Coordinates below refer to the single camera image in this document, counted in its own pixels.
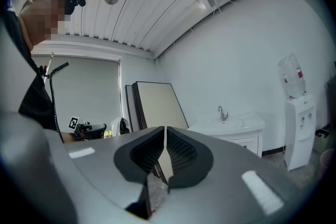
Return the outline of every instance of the gray surface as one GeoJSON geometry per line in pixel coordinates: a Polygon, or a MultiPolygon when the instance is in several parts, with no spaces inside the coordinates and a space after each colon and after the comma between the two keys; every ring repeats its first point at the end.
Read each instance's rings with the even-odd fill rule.
{"type": "MultiPolygon", "coordinates": [[[[315,184],[316,169],[319,164],[320,154],[312,151],[309,163],[291,171],[287,170],[284,153],[276,153],[263,156],[262,159],[269,162],[272,166],[276,167],[278,171],[291,179],[300,189],[307,189],[311,184],[315,184]]],[[[168,195],[168,187],[160,178],[155,177],[153,174],[148,176],[149,195],[152,210],[160,210],[168,195]]]]}
{"type": "MultiPolygon", "coordinates": [[[[109,175],[109,177],[105,177],[103,180],[110,183],[110,185],[107,186],[106,184],[100,185],[100,182],[103,179],[102,177],[97,178],[97,182],[90,182],[86,177],[86,172],[90,169],[84,169],[83,171],[79,169],[78,164],[81,166],[81,164],[84,165],[84,163],[75,163],[73,159],[69,157],[68,152],[64,147],[66,145],[68,150],[79,150],[92,145],[93,148],[97,149],[100,147],[101,143],[98,143],[97,145],[97,143],[92,142],[102,142],[109,145],[111,144],[109,143],[109,140],[117,137],[63,144],[56,132],[46,130],[46,135],[55,168],[74,203],[78,223],[145,223],[142,219],[135,217],[133,214],[128,213],[118,206],[120,203],[125,203],[127,199],[129,202],[136,200],[142,186],[136,183],[130,183],[128,185],[128,182],[123,178],[121,179],[119,171],[116,171],[115,174],[111,172],[116,169],[114,166],[110,165],[113,164],[113,154],[109,154],[105,159],[105,162],[104,159],[100,159],[100,157],[105,157],[104,154],[99,155],[99,157],[94,156],[96,152],[90,155],[91,157],[94,156],[93,159],[96,160],[96,162],[90,166],[92,167],[92,173],[96,171],[97,167],[100,167],[99,173],[109,175]],[[119,190],[115,192],[114,190],[109,191],[108,189],[104,189],[106,186],[109,189],[119,188],[119,190]],[[109,197],[112,192],[117,193],[115,197],[109,197]]],[[[79,159],[89,159],[89,156],[78,158],[77,160],[79,159]]]]}
{"type": "MultiPolygon", "coordinates": [[[[43,128],[19,114],[0,117],[1,167],[14,186],[48,222],[77,223],[75,206],[50,161],[43,128]]],[[[58,133],[50,132],[60,141],[58,133]]]]}
{"type": "Polygon", "coordinates": [[[152,216],[153,222],[239,224],[264,219],[264,213],[241,179],[249,170],[255,170],[284,202],[298,193],[288,177],[249,150],[228,141],[178,130],[208,146],[214,155],[214,165],[197,186],[171,189],[162,207],[152,216]]]}
{"type": "MultiPolygon", "coordinates": [[[[32,56],[37,66],[48,65],[50,57],[32,56]]],[[[91,124],[105,123],[111,130],[111,121],[121,117],[119,93],[119,63],[79,57],[54,56],[49,72],[69,62],[53,77],[58,125],[62,132],[72,132],[72,116],[91,124]]],[[[49,80],[46,90],[51,98],[49,80]]]]}
{"type": "Polygon", "coordinates": [[[148,128],[136,133],[120,136],[82,141],[65,144],[68,152],[92,147],[95,153],[72,161],[80,169],[84,177],[94,184],[95,188],[104,196],[122,208],[137,202],[142,191],[142,185],[126,181],[114,164],[114,154],[122,145],[152,131],[148,128]]]}

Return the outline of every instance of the floor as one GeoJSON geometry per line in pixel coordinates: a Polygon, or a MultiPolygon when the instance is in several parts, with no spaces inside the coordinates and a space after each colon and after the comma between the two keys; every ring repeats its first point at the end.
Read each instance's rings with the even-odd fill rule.
{"type": "MultiPolygon", "coordinates": [[[[307,166],[287,171],[284,152],[271,154],[262,157],[265,161],[272,163],[279,170],[285,173],[299,188],[305,188],[310,183],[315,181],[315,171],[317,164],[319,163],[320,154],[313,151],[310,156],[310,160],[307,166]]],[[[157,210],[167,197],[167,185],[163,183],[159,178],[155,177],[152,173],[148,175],[148,189],[151,202],[151,209],[157,210]]]]}
{"type": "Polygon", "coordinates": [[[301,189],[305,188],[310,183],[314,183],[316,179],[315,171],[320,160],[319,153],[312,151],[307,166],[297,168],[291,171],[287,171],[283,156],[284,152],[280,152],[276,154],[266,155],[262,158],[268,162],[271,162],[274,166],[279,168],[279,170],[285,173],[301,189]]]}

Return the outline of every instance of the water dispenser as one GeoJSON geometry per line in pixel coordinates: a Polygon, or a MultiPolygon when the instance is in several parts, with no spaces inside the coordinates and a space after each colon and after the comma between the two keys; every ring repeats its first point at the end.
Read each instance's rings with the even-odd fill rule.
{"type": "Polygon", "coordinates": [[[288,170],[308,164],[316,126],[315,100],[303,95],[286,102],[286,151],[288,170]]]}

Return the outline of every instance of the sink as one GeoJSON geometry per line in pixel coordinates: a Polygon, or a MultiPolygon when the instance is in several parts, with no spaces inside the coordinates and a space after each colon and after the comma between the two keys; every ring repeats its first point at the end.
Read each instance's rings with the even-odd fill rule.
{"type": "Polygon", "coordinates": [[[260,130],[265,127],[263,120],[254,112],[231,115],[226,121],[220,119],[197,122],[188,130],[206,135],[238,134],[260,130]]]}

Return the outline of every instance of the roller shade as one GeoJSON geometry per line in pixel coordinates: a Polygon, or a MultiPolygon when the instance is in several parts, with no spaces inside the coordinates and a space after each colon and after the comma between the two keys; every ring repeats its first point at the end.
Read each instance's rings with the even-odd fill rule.
{"type": "MultiPolygon", "coordinates": [[[[36,65],[48,65],[49,56],[32,56],[36,65]]],[[[119,63],[98,59],[54,56],[49,72],[59,65],[69,66],[53,77],[58,125],[61,132],[71,132],[69,122],[78,116],[91,124],[105,123],[121,116],[119,63]]],[[[46,90],[51,98],[49,80],[46,90]]]]}

